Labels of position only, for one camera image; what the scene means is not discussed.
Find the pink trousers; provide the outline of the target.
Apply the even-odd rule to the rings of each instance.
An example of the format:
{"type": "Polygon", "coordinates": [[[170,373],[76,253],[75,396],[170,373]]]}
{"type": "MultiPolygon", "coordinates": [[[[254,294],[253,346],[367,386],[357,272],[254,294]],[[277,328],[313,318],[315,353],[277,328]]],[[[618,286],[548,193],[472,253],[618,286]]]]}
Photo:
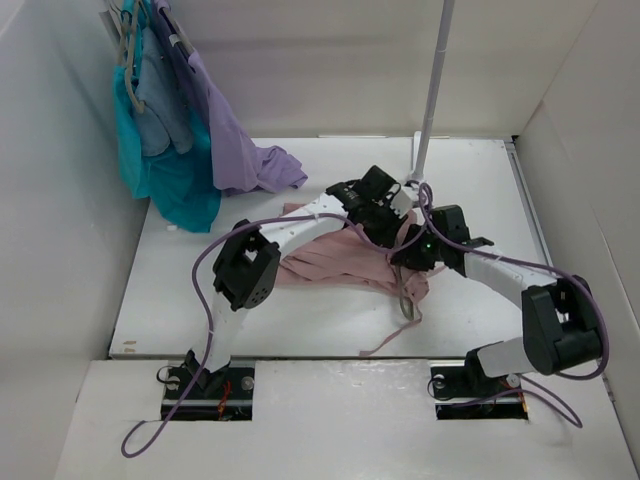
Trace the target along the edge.
{"type": "MultiPolygon", "coordinates": [[[[281,260],[276,285],[365,287],[393,296],[399,302],[394,267],[387,255],[365,244],[353,229],[346,228],[318,237],[281,260]]],[[[422,322],[419,303],[430,291],[429,279],[444,270],[442,266],[427,272],[401,269],[407,293],[414,303],[415,320],[409,322],[404,317],[402,326],[375,348],[360,351],[361,357],[374,355],[403,331],[422,322]]]]}

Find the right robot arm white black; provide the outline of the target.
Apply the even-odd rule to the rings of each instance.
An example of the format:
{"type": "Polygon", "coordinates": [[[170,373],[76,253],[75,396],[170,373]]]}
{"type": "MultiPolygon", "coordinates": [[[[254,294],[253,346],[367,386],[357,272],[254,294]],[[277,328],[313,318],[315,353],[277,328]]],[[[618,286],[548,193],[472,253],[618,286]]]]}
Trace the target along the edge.
{"type": "Polygon", "coordinates": [[[608,333],[588,283],[548,265],[507,257],[492,241],[472,237],[457,205],[436,208],[424,225],[411,225],[391,262],[413,271],[443,264],[521,311],[520,336],[473,349],[463,366],[450,370],[456,396],[495,390],[509,376],[565,376],[590,361],[608,363],[608,333]]]}

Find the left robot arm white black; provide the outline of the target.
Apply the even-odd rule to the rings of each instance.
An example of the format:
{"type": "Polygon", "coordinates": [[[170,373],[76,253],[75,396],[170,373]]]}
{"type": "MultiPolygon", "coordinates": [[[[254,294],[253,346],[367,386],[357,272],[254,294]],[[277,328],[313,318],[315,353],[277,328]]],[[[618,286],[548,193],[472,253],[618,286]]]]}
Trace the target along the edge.
{"type": "Polygon", "coordinates": [[[339,182],[311,202],[271,219],[242,220],[196,260],[192,282],[204,306],[206,333],[186,354],[189,384],[204,397],[223,387],[231,346],[248,311],[272,293],[281,260],[344,228],[389,253],[413,208],[410,193],[377,166],[339,182]]]}

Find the grey hanger with clothes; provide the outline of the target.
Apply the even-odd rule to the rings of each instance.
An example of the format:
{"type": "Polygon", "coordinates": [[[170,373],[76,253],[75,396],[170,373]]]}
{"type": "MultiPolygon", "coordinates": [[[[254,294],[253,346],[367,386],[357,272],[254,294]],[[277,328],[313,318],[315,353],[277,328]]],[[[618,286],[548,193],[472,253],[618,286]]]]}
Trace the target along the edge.
{"type": "Polygon", "coordinates": [[[116,68],[114,69],[114,98],[126,93],[134,111],[143,114],[145,102],[136,96],[142,60],[142,33],[151,25],[150,2],[106,1],[111,12],[117,16],[119,33],[116,68]]]}

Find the white rack pole with base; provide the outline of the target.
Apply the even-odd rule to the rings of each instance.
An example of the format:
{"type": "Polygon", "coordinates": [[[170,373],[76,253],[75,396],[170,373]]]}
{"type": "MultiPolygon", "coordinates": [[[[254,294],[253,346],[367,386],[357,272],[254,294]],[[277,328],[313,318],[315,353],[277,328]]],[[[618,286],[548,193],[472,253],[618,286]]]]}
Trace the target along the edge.
{"type": "Polygon", "coordinates": [[[444,70],[455,3],[455,0],[444,0],[442,4],[422,127],[419,135],[419,142],[417,143],[413,169],[407,180],[407,184],[410,186],[417,185],[424,179],[426,158],[433,131],[437,100],[444,70]]]}

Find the lilac hanging garment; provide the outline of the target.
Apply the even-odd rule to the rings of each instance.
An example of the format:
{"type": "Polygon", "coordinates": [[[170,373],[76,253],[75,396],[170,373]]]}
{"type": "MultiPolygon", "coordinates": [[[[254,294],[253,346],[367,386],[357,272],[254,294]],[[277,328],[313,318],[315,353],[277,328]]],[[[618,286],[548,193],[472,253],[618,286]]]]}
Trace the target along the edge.
{"type": "Polygon", "coordinates": [[[212,180],[228,195],[263,190],[279,193],[304,185],[301,162],[280,146],[259,147],[211,80],[197,51],[182,51],[186,37],[166,1],[154,1],[156,35],[169,55],[178,83],[211,137],[212,180]]]}

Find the teal hanging garment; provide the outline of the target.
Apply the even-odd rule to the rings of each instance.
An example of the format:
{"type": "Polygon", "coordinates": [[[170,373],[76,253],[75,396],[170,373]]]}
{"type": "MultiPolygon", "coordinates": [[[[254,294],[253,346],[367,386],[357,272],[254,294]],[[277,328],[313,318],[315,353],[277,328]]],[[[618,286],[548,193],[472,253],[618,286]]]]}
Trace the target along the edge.
{"type": "MultiPolygon", "coordinates": [[[[171,60],[163,50],[175,75],[171,60]]],[[[119,170],[132,196],[150,199],[165,220],[183,230],[208,232],[221,204],[221,192],[212,180],[210,134],[190,106],[176,75],[178,90],[189,112],[194,143],[185,154],[180,155],[174,147],[169,147],[154,157],[142,155],[134,108],[126,93],[114,98],[113,77],[119,170]]]]}

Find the blue grey hanging garment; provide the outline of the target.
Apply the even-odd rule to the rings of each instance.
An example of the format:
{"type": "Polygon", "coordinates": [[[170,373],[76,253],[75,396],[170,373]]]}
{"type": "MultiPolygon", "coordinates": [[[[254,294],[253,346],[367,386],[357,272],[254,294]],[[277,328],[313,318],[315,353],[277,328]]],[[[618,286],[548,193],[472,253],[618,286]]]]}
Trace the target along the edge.
{"type": "Polygon", "coordinates": [[[190,117],[177,87],[169,60],[150,27],[142,31],[142,58],[135,90],[144,104],[142,113],[134,113],[143,156],[154,157],[174,147],[180,154],[193,146],[190,117]]]}

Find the white left rack pole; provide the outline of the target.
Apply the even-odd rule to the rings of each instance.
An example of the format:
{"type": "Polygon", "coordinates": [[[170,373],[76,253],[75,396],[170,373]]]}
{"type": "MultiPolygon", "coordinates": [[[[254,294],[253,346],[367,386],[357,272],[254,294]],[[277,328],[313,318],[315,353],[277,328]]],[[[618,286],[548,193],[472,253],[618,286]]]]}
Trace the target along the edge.
{"type": "Polygon", "coordinates": [[[118,65],[124,65],[128,47],[130,15],[127,12],[122,12],[118,1],[102,0],[99,4],[101,7],[99,11],[100,19],[117,47],[116,62],[118,65]]]}

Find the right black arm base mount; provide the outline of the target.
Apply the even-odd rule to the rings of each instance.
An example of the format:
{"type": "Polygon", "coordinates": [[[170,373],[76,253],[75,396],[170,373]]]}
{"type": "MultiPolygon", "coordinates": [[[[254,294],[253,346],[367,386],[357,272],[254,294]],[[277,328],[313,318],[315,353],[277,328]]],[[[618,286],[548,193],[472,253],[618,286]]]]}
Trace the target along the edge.
{"type": "Polygon", "coordinates": [[[427,393],[435,401],[438,420],[527,420],[517,377],[472,379],[464,365],[430,367],[427,393]]]}

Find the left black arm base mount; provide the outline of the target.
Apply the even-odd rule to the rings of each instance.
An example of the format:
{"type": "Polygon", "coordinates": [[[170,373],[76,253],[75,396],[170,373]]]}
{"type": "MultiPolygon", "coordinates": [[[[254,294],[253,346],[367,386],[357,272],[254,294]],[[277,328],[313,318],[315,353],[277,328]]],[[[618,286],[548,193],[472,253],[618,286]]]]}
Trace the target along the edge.
{"type": "MultiPolygon", "coordinates": [[[[156,372],[164,387],[160,416],[165,420],[187,390],[191,375],[183,366],[167,365],[156,372]]],[[[254,364],[231,364],[219,386],[206,393],[195,384],[180,403],[171,421],[250,421],[255,388],[254,364]]]]}

